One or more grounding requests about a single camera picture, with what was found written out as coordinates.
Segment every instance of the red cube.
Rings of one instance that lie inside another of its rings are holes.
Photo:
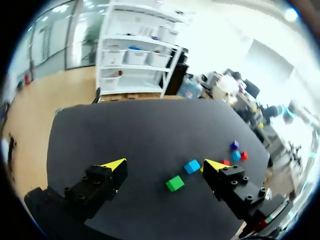
[[[245,160],[247,160],[248,159],[248,153],[246,153],[245,151],[243,151],[242,153],[241,153],[241,160],[242,161],[245,161]]]
[[[228,160],[222,160],[221,163],[230,166],[230,162]]]

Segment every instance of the cube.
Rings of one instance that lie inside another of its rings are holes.
[[[241,153],[241,160],[242,161],[245,161],[245,160],[247,160],[248,159],[248,153],[246,153],[245,151],[243,151],[242,153]]]
[[[201,166],[196,159],[193,159],[192,161],[184,165],[184,169],[188,174],[193,174],[195,171],[199,170],[200,167]]]
[[[230,148],[234,151],[237,150],[239,148],[239,143],[236,140],[234,140],[233,143],[231,143]]]
[[[222,160],[221,163],[230,166],[230,162],[228,160]]]
[[[185,185],[184,181],[182,181],[179,175],[170,179],[165,184],[171,192],[177,191],[179,188]]]
[[[239,151],[234,151],[232,154],[231,154],[231,159],[233,161],[238,161],[239,159],[241,159],[241,154]]]

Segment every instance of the glass wall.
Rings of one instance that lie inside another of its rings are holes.
[[[108,3],[109,0],[50,2],[21,38],[10,75],[19,82],[31,72],[36,80],[67,69],[94,66]]]
[[[36,20],[31,56],[37,79],[65,70],[67,33],[75,4],[63,3]]]
[[[108,2],[79,1],[68,36],[67,69],[96,64],[98,38]]]

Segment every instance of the red fire extinguisher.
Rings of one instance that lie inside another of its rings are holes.
[[[28,73],[26,73],[24,75],[24,82],[25,82],[25,85],[27,85],[27,86],[30,84],[29,74]]]

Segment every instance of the ceiling light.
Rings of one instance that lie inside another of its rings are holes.
[[[63,13],[63,12],[65,12],[65,11],[67,10],[68,7],[69,7],[69,5],[64,4],[64,5],[55,7],[52,11],[53,11],[54,13],[59,13],[59,12],[60,12],[60,13]]]
[[[298,13],[296,12],[295,9],[289,8],[285,14],[284,18],[289,21],[289,22],[294,22],[298,18]]]

